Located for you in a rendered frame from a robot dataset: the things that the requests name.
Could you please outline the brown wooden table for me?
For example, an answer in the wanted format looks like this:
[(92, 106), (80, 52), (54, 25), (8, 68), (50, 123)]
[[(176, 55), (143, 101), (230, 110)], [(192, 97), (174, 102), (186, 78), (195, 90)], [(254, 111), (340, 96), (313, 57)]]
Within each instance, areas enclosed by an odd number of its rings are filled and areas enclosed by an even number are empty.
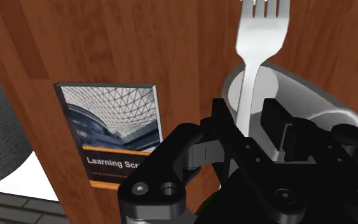
[[(0, 0), (0, 84), (71, 224), (120, 224), (90, 185), (54, 90), (63, 81), (154, 83), (162, 132), (211, 113), (235, 51), (240, 0)], [(291, 0), (270, 62), (358, 113), (358, 0)]]

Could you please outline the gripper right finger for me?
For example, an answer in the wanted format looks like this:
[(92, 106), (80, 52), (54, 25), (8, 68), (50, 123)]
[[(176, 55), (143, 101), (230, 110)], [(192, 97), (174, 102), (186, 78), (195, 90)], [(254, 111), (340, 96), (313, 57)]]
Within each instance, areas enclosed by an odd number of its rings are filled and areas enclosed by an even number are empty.
[(300, 224), (358, 224), (358, 127), (324, 130), (293, 117), (274, 98), (263, 102), (261, 126), (284, 151), (288, 180), (306, 202)]

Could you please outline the book with glass roof cover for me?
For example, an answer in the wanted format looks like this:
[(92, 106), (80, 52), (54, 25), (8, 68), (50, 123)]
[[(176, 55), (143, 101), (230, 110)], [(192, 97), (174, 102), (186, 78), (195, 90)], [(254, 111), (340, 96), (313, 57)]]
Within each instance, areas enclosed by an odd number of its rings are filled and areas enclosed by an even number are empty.
[(116, 190), (162, 142), (156, 85), (54, 85), (92, 187)]

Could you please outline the silver fork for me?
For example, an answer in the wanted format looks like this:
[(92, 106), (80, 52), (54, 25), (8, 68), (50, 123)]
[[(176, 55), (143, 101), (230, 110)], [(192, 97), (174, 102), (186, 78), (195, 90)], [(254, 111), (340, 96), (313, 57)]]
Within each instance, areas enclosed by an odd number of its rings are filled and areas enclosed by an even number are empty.
[(235, 49), (243, 60), (236, 126), (249, 135), (252, 96), (260, 65), (283, 46), (290, 18), (291, 0), (242, 0)]

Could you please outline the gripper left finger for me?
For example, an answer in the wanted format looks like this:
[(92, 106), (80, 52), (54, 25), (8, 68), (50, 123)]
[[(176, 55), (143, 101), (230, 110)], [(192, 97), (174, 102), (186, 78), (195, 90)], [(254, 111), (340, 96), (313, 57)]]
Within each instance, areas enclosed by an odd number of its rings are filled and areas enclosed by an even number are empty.
[[(212, 164), (221, 189), (203, 211), (186, 205), (186, 185)], [(306, 202), (277, 166), (236, 127), (223, 99), (200, 125), (182, 123), (120, 185), (122, 224), (299, 224)]]

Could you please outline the white mug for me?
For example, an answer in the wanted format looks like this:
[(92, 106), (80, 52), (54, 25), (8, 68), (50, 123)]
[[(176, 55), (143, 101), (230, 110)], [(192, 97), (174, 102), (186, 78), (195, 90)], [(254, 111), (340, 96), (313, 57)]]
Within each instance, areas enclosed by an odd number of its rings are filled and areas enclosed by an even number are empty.
[(340, 123), (358, 127), (358, 114), (333, 95), (297, 74), (265, 62), (259, 68), (254, 86), (249, 135), (273, 161), (282, 162), (284, 153), (273, 145), (261, 127), (261, 110), (266, 98), (276, 99), (292, 116), (311, 120), (324, 130)]

